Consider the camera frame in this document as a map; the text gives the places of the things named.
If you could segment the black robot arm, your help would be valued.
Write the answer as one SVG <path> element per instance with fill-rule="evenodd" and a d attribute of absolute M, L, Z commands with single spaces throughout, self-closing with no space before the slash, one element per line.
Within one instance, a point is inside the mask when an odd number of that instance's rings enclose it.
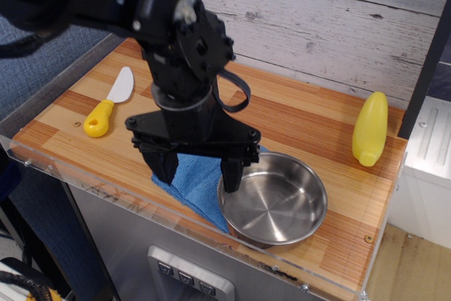
<path fill-rule="evenodd" d="M 226 69 L 233 41 L 202 0 L 1 0 L 1 14 L 28 36 L 1 47 L 4 59 L 30 55 L 71 25 L 96 28 L 137 41 L 151 71 L 158 110 L 131 116 L 133 144 L 156 174 L 171 183 L 179 154 L 221 160 L 226 192 L 235 192 L 245 167 L 258 162 L 260 132 L 232 114 L 247 102 L 224 104 L 218 77 L 249 94 Z"/>

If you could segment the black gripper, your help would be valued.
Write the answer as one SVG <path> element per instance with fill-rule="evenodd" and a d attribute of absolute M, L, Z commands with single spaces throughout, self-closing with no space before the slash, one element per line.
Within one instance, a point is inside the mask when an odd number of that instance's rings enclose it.
<path fill-rule="evenodd" d="M 221 160 L 221 173 L 227 193 L 238 191 L 243 165 L 259 161 L 261 133 L 232 118 L 231 113 L 249 104 L 250 93 L 234 106 L 224 104 L 218 90 L 190 104 L 177 102 L 152 88 L 159 110 L 126 119 L 125 126 L 133 133 L 132 143 L 152 173 L 170 185 L 178 168 L 179 154 L 209 156 Z"/>

